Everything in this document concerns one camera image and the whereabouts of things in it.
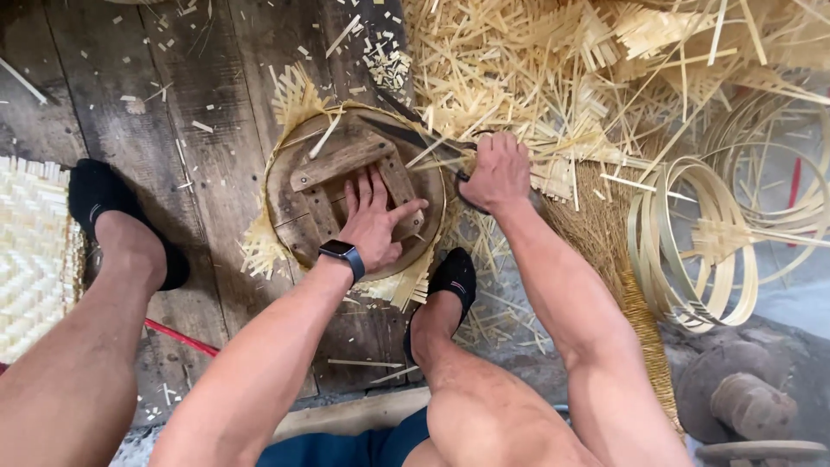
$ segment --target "watch face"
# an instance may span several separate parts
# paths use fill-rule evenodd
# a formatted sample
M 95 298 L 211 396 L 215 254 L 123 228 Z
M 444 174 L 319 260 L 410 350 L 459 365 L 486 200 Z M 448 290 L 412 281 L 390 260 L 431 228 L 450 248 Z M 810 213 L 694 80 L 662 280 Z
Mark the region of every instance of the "watch face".
M 344 255 L 352 248 L 354 248 L 354 246 L 346 242 L 341 242 L 339 240 L 329 240 L 328 242 L 323 243 L 323 245 L 320 246 L 320 249 L 324 249 L 325 251 L 334 253 L 336 255 Z

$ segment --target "smartwatch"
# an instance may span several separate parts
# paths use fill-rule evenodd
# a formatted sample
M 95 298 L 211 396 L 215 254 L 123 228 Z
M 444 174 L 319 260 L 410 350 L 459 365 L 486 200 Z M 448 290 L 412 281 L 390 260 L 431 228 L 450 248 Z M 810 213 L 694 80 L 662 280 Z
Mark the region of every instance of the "smartwatch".
M 363 260 L 360 259 L 358 249 L 351 243 L 329 240 L 320 245 L 319 251 L 320 254 L 324 254 L 325 256 L 349 262 L 349 266 L 352 268 L 352 274 L 354 275 L 352 285 L 355 285 L 366 274 L 366 268 L 364 267 Z

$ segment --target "man's hand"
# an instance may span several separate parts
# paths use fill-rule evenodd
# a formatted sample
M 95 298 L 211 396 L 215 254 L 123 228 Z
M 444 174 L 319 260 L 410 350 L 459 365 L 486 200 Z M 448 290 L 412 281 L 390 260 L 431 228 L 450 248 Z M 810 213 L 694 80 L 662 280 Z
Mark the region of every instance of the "man's hand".
M 400 242 L 392 243 L 392 229 L 403 218 L 429 205 L 425 199 L 413 199 L 403 206 L 387 211 L 388 197 L 383 179 L 374 165 L 369 167 L 369 173 L 372 175 L 371 184 L 366 172 L 359 171 L 359 199 L 354 193 L 351 180 L 346 181 L 343 190 L 346 193 L 346 204 L 349 206 L 349 220 L 337 237 L 341 242 L 351 243 L 357 247 L 367 274 L 377 272 L 401 256 Z
M 470 181 L 461 182 L 464 198 L 497 214 L 530 193 L 530 161 L 527 146 L 517 145 L 512 133 L 484 135 L 478 141 L 476 169 Z

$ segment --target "blue shorts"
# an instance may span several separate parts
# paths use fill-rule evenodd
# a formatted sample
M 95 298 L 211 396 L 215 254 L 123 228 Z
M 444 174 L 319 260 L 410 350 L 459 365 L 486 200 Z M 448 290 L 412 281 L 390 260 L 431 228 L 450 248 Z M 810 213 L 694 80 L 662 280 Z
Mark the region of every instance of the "blue shorts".
M 401 467 L 426 438 L 424 407 L 386 430 L 357 436 L 310 433 L 280 441 L 262 451 L 256 467 Z

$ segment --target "black scissors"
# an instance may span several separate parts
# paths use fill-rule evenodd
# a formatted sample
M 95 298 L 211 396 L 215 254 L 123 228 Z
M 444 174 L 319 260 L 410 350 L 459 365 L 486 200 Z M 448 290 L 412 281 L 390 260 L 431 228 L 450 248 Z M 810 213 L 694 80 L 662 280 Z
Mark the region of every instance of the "black scissors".
M 386 91 L 375 87 L 376 92 L 378 95 L 392 108 L 400 114 L 403 118 L 411 121 L 420 123 L 424 128 L 427 128 L 427 123 L 424 122 L 421 117 L 416 114 L 414 111 L 409 110 L 404 104 L 400 103 L 397 99 L 389 95 Z M 455 140 L 444 140 L 441 134 L 436 132 L 435 130 L 432 131 L 431 134 L 425 135 L 423 133 L 419 133 L 418 131 L 412 130 L 411 128 L 405 128 L 402 126 L 392 125 L 383 121 L 378 121 L 366 116 L 360 116 L 360 119 L 366 122 L 367 124 L 373 126 L 374 128 L 381 130 L 383 133 L 387 135 L 399 138 L 401 140 L 407 141 L 421 149 L 426 149 L 435 145 L 436 142 L 441 141 L 436 147 L 432 150 L 438 154 L 438 159 L 440 160 L 454 160 L 461 158 L 464 154 L 462 154 L 461 150 L 474 150 L 478 151 L 478 144 L 473 142 L 460 142 Z M 493 130 L 480 130 L 473 133 L 473 136 L 480 135 L 482 133 L 493 133 Z M 471 203 L 467 198 L 461 194 L 461 191 L 458 189 L 458 184 L 460 182 L 468 182 L 470 181 L 470 175 L 468 175 L 464 169 L 459 167 L 456 170 L 456 180 L 455 180 L 455 190 L 456 196 L 458 199 L 462 201 L 462 203 L 466 204 L 467 206 L 473 208 L 474 210 L 484 214 L 490 215 L 486 209 L 483 209 L 475 204 Z

